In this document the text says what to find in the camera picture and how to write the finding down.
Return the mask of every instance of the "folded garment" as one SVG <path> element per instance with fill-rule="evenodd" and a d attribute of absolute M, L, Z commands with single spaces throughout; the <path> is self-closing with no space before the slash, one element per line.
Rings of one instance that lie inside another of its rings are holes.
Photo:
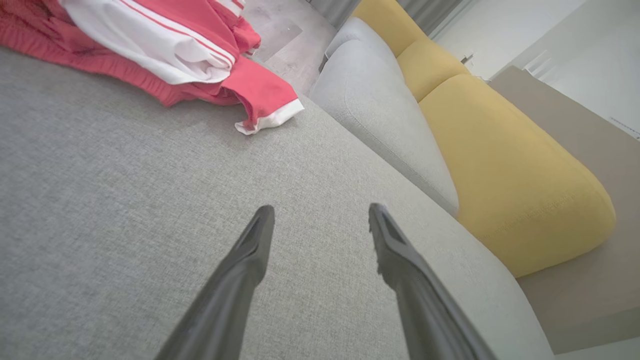
<path fill-rule="evenodd" d="M 165 106 L 191 99 L 241 102 L 249 135 L 303 109 L 291 86 L 245 58 L 260 36 L 239 0 L 0 0 L 0 44 L 106 74 Z"/>

